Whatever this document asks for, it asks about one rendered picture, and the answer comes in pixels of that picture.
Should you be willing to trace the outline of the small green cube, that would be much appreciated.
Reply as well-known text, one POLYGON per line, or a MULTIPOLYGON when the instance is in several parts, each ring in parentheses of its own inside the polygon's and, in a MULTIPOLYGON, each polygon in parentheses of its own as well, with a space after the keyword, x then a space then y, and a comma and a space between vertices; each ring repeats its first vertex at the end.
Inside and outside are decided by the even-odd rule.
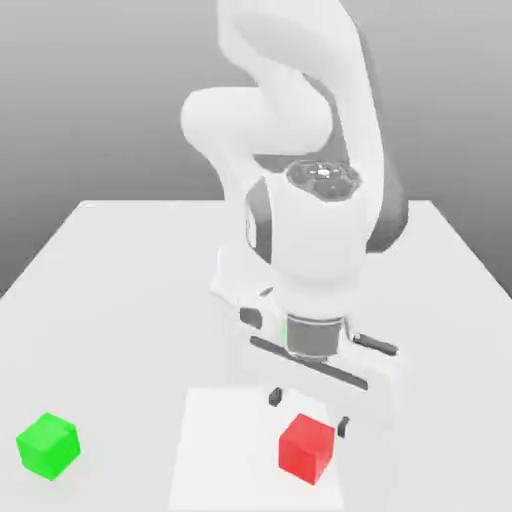
POLYGON ((75 424, 51 413, 44 413, 16 437, 23 466, 54 481, 80 455, 75 424))

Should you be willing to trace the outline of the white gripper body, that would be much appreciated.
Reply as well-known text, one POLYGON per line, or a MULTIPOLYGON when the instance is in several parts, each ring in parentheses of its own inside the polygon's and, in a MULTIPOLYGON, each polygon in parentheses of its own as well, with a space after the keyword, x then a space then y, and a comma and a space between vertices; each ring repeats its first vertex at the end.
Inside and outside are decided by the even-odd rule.
POLYGON ((241 363, 267 392, 293 390, 344 415, 396 416, 403 405, 405 361, 398 352, 342 341, 328 361, 307 362, 244 333, 241 363))

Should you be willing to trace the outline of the small red cube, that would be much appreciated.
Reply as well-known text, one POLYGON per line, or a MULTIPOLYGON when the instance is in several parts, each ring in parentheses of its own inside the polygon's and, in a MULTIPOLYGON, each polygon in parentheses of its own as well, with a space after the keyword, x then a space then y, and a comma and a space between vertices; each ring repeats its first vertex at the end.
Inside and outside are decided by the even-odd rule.
POLYGON ((299 413, 279 437, 279 468, 315 485, 332 459, 335 434, 333 427, 299 413))

